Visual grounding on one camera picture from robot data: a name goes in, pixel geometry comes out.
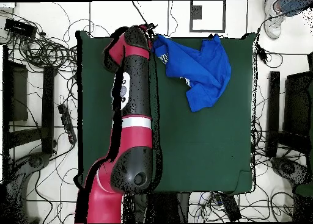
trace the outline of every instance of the sneaker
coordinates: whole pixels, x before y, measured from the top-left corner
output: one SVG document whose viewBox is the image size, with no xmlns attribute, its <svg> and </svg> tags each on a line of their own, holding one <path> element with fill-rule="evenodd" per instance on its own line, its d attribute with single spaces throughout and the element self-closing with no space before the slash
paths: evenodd
<svg viewBox="0 0 313 224">
<path fill-rule="evenodd" d="M 278 11 L 277 9 L 275 9 L 275 7 L 274 7 L 275 2 L 276 1 L 265 1 L 264 11 L 266 14 L 266 17 L 265 17 L 266 20 L 268 18 L 278 16 L 282 13 L 282 12 Z M 280 36 L 280 34 L 281 34 L 281 23 L 284 20 L 285 20 L 285 16 L 279 16 L 277 18 L 269 19 L 264 23 L 265 32 L 267 33 L 267 35 L 270 38 L 276 39 Z"/>
</svg>

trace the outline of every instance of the green table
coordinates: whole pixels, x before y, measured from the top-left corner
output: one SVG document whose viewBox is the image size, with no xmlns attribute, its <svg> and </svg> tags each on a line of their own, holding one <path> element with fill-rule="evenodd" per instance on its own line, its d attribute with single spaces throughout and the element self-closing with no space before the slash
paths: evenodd
<svg viewBox="0 0 313 224">
<path fill-rule="evenodd" d="M 90 166 L 108 152 L 111 133 L 111 96 L 114 75 L 101 65 L 101 52 L 111 38 L 83 41 L 83 165 Z M 245 193 L 252 188 L 251 99 L 252 43 L 245 39 L 222 38 L 232 75 L 218 102 L 191 112 L 186 98 L 188 86 L 182 79 L 168 78 L 165 65 L 156 58 L 160 99 L 160 145 L 163 174 L 156 192 L 224 191 Z M 200 49 L 201 38 L 173 38 Z M 151 83 L 155 87 L 154 59 L 150 60 Z M 155 103 L 151 99 L 152 111 Z"/>
</svg>

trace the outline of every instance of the white print on shirt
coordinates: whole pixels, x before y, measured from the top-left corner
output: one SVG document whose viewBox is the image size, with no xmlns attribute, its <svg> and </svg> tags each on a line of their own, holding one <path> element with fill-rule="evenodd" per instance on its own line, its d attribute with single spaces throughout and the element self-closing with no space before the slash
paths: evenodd
<svg viewBox="0 0 313 224">
<path fill-rule="evenodd" d="M 161 59 L 161 61 L 166 64 L 168 62 L 168 55 L 169 54 L 163 54 L 161 56 L 159 56 L 159 58 Z"/>
</svg>

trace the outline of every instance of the blue cloth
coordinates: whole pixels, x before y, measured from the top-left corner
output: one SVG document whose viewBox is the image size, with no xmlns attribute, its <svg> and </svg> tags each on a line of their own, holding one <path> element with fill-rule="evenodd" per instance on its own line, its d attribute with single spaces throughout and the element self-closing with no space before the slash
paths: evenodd
<svg viewBox="0 0 313 224">
<path fill-rule="evenodd" d="M 191 111 L 212 107 L 225 91 L 231 68 L 218 35 L 203 39 L 200 51 L 158 35 L 152 51 L 166 64 L 168 77 L 190 80 L 186 95 Z"/>
</svg>

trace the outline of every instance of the power adapter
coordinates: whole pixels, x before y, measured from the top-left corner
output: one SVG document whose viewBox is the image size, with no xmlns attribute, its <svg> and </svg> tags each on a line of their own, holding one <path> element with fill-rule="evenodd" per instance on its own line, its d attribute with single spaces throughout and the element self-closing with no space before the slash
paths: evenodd
<svg viewBox="0 0 313 224">
<path fill-rule="evenodd" d="M 257 44 L 257 54 L 259 55 L 260 59 L 263 60 L 264 64 L 267 64 L 267 54 L 259 44 Z"/>
</svg>

